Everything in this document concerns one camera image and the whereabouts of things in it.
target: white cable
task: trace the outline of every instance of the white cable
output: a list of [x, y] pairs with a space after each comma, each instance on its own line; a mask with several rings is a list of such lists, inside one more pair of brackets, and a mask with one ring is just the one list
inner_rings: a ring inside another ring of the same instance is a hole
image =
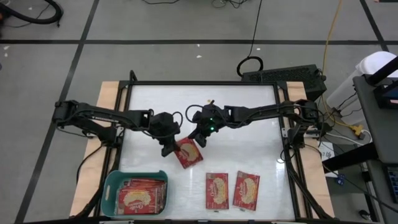
[[363, 129], [361, 132], [362, 132], [362, 133], [366, 132], [366, 133], [369, 135], [369, 137], [371, 138], [371, 139], [369, 140], [369, 143], [373, 141], [372, 135], [371, 135], [371, 133], [370, 133], [368, 130]]
[[350, 138], [347, 138], [347, 137], [344, 137], [344, 136], [338, 136], [338, 135], [330, 134], [330, 133], [326, 133], [326, 134], [329, 135], [329, 136], [336, 137], [336, 138], [345, 139], [345, 140], [350, 141], [350, 142], [353, 142], [353, 143], [355, 143], [355, 144], [357, 144], [357, 145], [363, 146], [362, 143], [359, 143], [359, 142], [357, 142], [357, 141], [354, 141], [354, 140], [352, 140], [352, 139], [350, 139]]

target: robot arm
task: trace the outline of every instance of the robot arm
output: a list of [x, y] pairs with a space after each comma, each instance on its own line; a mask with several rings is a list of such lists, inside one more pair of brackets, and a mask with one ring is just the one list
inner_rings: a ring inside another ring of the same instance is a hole
[[287, 140], [290, 144], [302, 147], [303, 136], [309, 126], [318, 122], [318, 109], [314, 102], [307, 100], [285, 101], [281, 104], [246, 108], [242, 106], [225, 106], [222, 110], [213, 104], [199, 106], [202, 111], [193, 115], [192, 122], [197, 124], [196, 129], [188, 136], [195, 139], [201, 146], [206, 146], [206, 138], [221, 128], [241, 128], [253, 121], [284, 116], [296, 122], [293, 129], [288, 130]]
[[144, 132], [164, 146], [162, 149], [164, 157], [179, 150], [174, 136], [180, 133], [180, 126], [174, 122], [173, 115], [166, 112], [157, 115], [154, 115], [153, 110], [120, 112], [70, 100], [56, 102], [52, 122], [61, 128], [76, 126], [82, 130], [83, 134], [95, 134], [106, 146], [112, 145], [117, 129], [114, 126], [104, 127], [92, 121], [93, 119]]

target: black stripe on floor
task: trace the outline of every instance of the black stripe on floor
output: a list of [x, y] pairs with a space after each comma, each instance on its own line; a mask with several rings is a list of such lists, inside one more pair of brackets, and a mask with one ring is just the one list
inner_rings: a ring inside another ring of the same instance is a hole
[[[255, 44], [266, 45], [325, 45], [325, 40], [255, 40]], [[398, 40], [384, 41], [398, 45]], [[0, 40], [0, 44], [251, 44], [251, 40]], [[329, 45], [379, 45], [378, 40], [331, 40]]]
[[373, 29], [374, 35], [376, 35], [377, 40], [379, 41], [379, 44], [381, 46], [381, 49], [383, 49], [384, 51], [388, 51], [388, 47], [386, 42], [384, 41], [383, 36], [380, 33], [380, 30], [376, 24], [376, 21], [374, 20], [372, 13], [368, 7], [368, 4], [366, 4], [365, 0], [359, 0], [361, 2], [361, 5], [363, 7], [363, 10], [365, 11], [366, 17], [369, 20], [369, 23], [371, 24], [371, 27]]
[[[99, 1], [100, 0], [94, 0], [94, 2], [93, 2], [93, 5], [92, 5], [91, 11], [90, 11], [90, 15], [87, 18], [86, 26], [83, 30], [80, 40], [85, 40], [87, 38], [88, 31], [90, 29], [91, 23], [93, 22], [94, 14], [95, 14], [95, 11], [96, 11]], [[83, 50], [83, 46], [84, 46], [84, 42], [81, 41], [77, 47], [75, 56], [72, 60], [72, 64], [70, 65], [67, 79], [65, 80], [65, 83], [64, 83], [64, 86], [62, 88], [62, 92], [61, 92], [61, 95], [59, 98], [60, 101], [65, 100], [68, 95], [70, 84], [72, 82], [73, 75], [75, 74], [75, 70], [78, 65], [81, 51]], [[32, 177], [30, 178], [29, 184], [27, 186], [24, 198], [22, 199], [21, 206], [19, 207], [19, 211], [18, 211], [16, 220], [15, 220], [15, 223], [23, 223], [25, 220], [25, 216], [26, 216], [27, 210], [29, 208], [30, 201], [32, 200], [34, 191], [36, 189], [37, 183], [40, 178], [40, 173], [42, 172], [45, 159], [46, 159], [47, 154], [50, 149], [50, 145], [51, 145], [52, 138], [54, 136], [55, 128], [56, 128], [55, 125], [51, 123], [49, 130], [47, 131], [47, 134], [45, 136], [42, 149], [40, 150], [39, 158], [37, 159], [37, 162], [36, 162], [35, 168], [33, 170]]]

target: cracker package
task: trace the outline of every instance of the cracker package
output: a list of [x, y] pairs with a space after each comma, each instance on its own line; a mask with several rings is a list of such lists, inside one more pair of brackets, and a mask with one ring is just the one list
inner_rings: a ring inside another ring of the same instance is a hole
[[256, 211], [260, 176], [238, 171], [233, 205]]
[[228, 174], [206, 174], [206, 208], [229, 209]]
[[166, 183], [154, 179], [125, 180], [119, 189], [116, 214], [158, 214], [165, 205]]
[[177, 142], [177, 145], [179, 146], [180, 150], [174, 151], [174, 153], [184, 169], [203, 160], [199, 149], [192, 139], [181, 139]]
[[118, 215], [156, 214], [157, 212], [156, 188], [127, 187], [120, 191]]

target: white container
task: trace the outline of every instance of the white container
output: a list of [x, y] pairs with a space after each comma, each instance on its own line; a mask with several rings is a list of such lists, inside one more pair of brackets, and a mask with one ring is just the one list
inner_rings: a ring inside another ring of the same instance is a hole
[[[381, 67], [394, 59], [396, 55], [390, 52], [376, 52], [364, 58], [359, 64], [355, 66], [356, 70], [326, 99], [326, 103], [330, 108], [337, 108], [344, 100], [355, 94], [353, 78], [363, 74], [374, 74]], [[389, 77], [398, 77], [398, 71], [395, 71]], [[346, 124], [356, 124], [365, 119], [362, 110], [353, 110], [361, 108], [358, 97], [355, 95], [348, 99], [339, 108], [341, 110], [342, 120]]]

